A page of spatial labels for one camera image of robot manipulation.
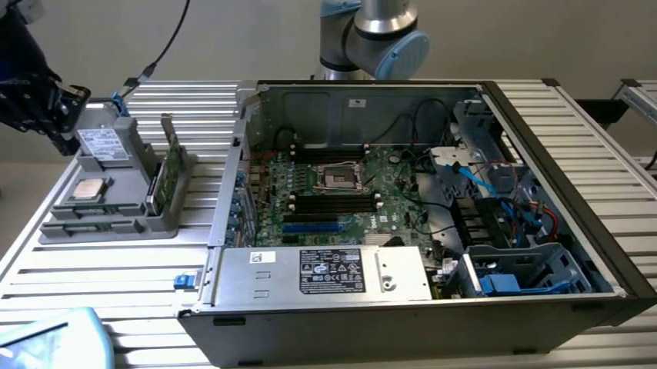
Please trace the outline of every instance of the motherboard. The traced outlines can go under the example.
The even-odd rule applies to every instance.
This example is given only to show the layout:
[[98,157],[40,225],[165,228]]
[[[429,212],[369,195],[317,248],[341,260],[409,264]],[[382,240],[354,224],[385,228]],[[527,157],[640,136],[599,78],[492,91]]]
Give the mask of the motherboard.
[[257,153],[255,245],[382,245],[394,239],[432,246],[410,155],[405,148],[390,147],[356,156],[332,155],[333,159],[324,155],[322,160],[302,157],[301,152]]

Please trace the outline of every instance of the barcode label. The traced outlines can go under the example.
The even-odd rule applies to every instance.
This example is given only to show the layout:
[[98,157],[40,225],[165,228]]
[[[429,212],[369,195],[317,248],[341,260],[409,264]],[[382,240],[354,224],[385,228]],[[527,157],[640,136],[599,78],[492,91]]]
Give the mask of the barcode label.
[[78,133],[97,160],[127,160],[126,148],[114,129],[81,129]]

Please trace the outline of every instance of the blue drive bracket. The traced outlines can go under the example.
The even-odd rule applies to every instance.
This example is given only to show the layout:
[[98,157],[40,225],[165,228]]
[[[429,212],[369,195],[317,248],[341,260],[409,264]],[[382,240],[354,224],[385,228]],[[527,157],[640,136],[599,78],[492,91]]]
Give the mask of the blue drive bracket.
[[486,296],[520,296],[537,294],[565,294],[571,288],[569,281],[561,281],[545,288],[521,288],[513,274],[489,274],[480,278],[482,292]]

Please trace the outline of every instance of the slotted metal platform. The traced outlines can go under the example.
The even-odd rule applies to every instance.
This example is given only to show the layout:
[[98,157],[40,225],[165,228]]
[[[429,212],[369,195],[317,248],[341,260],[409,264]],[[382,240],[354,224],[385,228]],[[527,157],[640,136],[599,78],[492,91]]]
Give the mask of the slotted metal platform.
[[[561,88],[541,81],[498,81],[519,112],[601,217],[644,275],[657,287],[656,183]],[[135,93],[131,113],[158,150],[167,148],[159,116],[171,112],[183,145],[199,155],[181,233],[159,241],[38,243],[38,226],[60,196],[70,165],[0,262],[0,331],[93,306],[114,339],[118,367],[210,369],[173,317],[173,279],[206,261],[215,199],[234,125],[235,82],[150,82]],[[597,327],[548,355],[349,364],[358,368],[657,367],[657,307],[621,327]]]
[[625,103],[657,125],[657,81],[624,79],[615,99]]

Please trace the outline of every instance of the blue latch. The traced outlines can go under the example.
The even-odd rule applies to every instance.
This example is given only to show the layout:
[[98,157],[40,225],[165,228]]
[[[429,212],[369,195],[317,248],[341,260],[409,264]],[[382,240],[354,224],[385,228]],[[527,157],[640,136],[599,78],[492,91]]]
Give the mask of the blue latch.
[[175,290],[193,290],[197,288],[195,282],[197,274],[182,274],[175,277],[174,289]]
[[489,274],[480,278],[480,284],[486,296],[565,294],[571,287],[569,281],[561,281],[551,287],[523,289],[513,274]]

